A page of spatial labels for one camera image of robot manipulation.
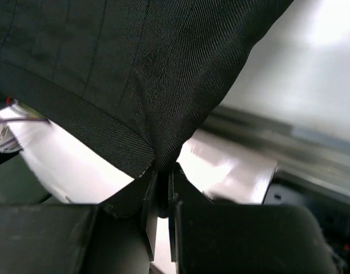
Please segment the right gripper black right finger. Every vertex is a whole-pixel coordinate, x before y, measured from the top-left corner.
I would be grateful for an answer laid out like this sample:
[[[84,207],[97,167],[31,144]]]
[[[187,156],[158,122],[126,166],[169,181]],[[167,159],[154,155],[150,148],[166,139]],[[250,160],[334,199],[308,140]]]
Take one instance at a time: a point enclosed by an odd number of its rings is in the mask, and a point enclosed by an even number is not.
[[[213,203],[179,164],[168,176],[171,259],[178,273],[337,273],[309,210]]]

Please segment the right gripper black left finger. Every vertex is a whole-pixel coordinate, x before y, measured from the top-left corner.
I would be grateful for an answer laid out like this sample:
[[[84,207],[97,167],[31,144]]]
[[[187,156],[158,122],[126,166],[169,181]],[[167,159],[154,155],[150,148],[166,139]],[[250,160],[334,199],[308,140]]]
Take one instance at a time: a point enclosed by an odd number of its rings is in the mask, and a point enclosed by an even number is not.
[[[104,202],[0,204],[0,273],[148,273],[157,173]]]

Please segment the black pleated skirt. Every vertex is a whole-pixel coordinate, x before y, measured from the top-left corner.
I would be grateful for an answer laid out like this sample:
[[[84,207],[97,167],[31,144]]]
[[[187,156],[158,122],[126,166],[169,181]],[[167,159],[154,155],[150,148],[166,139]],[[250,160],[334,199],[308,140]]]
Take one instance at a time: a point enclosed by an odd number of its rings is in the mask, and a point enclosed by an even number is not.
[[[132,178],[169,170],[290,1],[0,1],[0,93]]]

